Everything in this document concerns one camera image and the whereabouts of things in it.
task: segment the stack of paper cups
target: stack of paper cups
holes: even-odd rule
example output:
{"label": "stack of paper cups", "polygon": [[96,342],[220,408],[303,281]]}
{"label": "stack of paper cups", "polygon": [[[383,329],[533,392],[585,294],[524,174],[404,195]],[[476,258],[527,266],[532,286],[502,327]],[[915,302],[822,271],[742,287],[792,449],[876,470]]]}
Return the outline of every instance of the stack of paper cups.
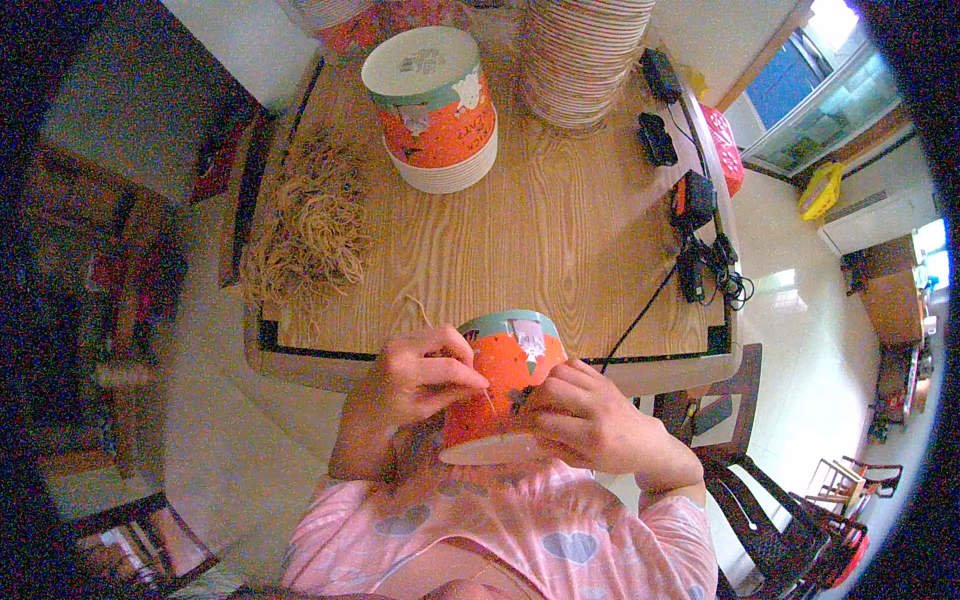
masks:
{"label": "stack of paper cups", "polygon": [[299,24],[306,26],[313,35],[346,23],[370,8],[373,0],[285,0],[284,4],[299,16]]}
{"label": "stack of paper cups", "polygon": [[559,127],[595,125],[636,63],[654,0],[527,0],[523,98]]}
{"label": "stack of paper cups", "polygon": [[496,161],[497,116],[476,40],[452,27],[393,36],[361,71],[400,175],[448,194],[480,181]]}

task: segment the wooden stool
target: wooden stool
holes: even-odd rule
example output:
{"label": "wooden stool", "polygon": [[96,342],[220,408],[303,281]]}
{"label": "wooden stool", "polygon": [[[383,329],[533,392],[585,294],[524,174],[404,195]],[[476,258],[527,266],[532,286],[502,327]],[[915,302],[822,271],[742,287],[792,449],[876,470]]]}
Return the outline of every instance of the wooden stool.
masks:
{"label": "wooden stool", "polygon": [[845,514],[850,506],[855,506],[860,496],[863,494],[867,479],[861,474],[848,467],[845,467],[838,461],[828,461],[820,459],[820,462],[827,465],[827,468],[833,472],[829,483],[820,488],[819,494],[804,496],[811,502],[833,502],[841,507],[841,513]]}

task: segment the wood grain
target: wood grain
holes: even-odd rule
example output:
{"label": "wood grain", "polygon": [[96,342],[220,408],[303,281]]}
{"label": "wood grain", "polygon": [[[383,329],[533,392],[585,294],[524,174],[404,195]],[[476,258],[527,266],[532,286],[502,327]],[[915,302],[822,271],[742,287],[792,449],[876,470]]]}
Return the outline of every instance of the wood grain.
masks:
{"label": "wood grain", "polygon": [[[680,247],[666,193],[687,169],[699,170],[666,108],[645,96],[637,77],[606,127],[581,139],[528,112],[514,63],[485,55],[484,68],[499,113],[497,162],[478,184],[443,196],[413,189],[390,164],[359,65],[324,68],[300,126],[338,123],[368,152],[374,246],[365,281],[332,301],[318,328],[266,307],[265,316],[280,320],[282,346],[377,352],[389,336],[422,326],[409,294],[434,324],[539,310],[571,355],[598,357],[656,290]],[[664,118],[677,165],[654,168],[642,156],[634,129],[644,110]],[[674,280],[618,355],[702,352],[708,325],[723,322],[722,302],[688,305]]]}

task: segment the orange paper cup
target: orange paper cup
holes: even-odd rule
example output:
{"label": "orange paper cup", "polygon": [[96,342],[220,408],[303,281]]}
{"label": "orange paper cup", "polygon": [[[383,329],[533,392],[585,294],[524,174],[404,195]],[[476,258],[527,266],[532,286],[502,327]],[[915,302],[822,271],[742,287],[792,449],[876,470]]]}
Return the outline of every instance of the orange paper cup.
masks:
{"label": "orange paper cup", "polygon": [[485,394],[447,407],[440,460],[451,465],[518,463],[543,456],[533,436],[516,432],[516,413],[550,370],[566,361],[557,327],[533,310],[508,310],[458,328]]}

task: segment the black device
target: black device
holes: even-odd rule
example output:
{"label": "black device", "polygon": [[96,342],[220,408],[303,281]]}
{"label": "black device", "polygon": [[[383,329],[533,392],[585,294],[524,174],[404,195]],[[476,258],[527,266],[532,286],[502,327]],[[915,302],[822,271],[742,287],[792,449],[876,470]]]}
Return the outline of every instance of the black device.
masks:
{"label": "black device", "polygon": [[693,435],[704,435],[711,427],[732,414],[733,399],[730,394],[723,394],[710,406],[701,407],[693,416]]}
{"label": "black device", "polygon": [[677,150],[663,126],[663,119],[659,115],[642,112],[636,116],[636,123],[636,139],[650,162],[657,167],[677,164]]}
{"label": "black device", "polygon": [[647,80],[654,98],[667,104],[680,100],[680,80],[663,52],[647,48],[640,57],[640,65],[643,67],[643,78]]}
{"label": "black device", "polygon": [[687,303],[703,302],[704,297],[704,268],[706,263],[700,248],[696,244],[687,244],[680,256],[677,256],[677,276],[680,291],[684,294]]}
{"label": "black device", "polygon": [[717,194],[713,181],[687,171],[670,192],[670,224],[684,233],[693,233],[713,218]]}

